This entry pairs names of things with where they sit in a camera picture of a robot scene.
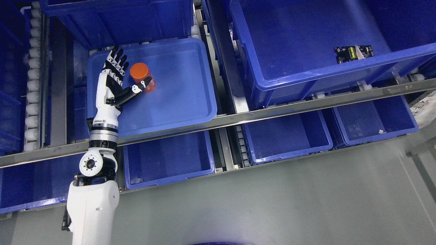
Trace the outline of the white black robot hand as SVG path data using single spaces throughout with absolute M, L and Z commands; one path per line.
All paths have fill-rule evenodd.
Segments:
M 129 62 L 124 50 L 114 46 L 98 76 L 95 105 L 97 114 L 93 124 L 109 124 L 118 127 L 118 117 L 123 107 L 136 98 L 154 81 L 151 75 L 145 75 L 130 87 L 123 88 L 123 80 L 126 75 Z

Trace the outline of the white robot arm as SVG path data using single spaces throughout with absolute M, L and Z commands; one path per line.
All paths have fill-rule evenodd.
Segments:
M 89 148 L 79 161 L 80 173 L 70 183 L 63 229 L 72 232 L 73 245 L 109 245 L 119 204 L 115 181 L 118 163 L 118 119 L 95 117 Z

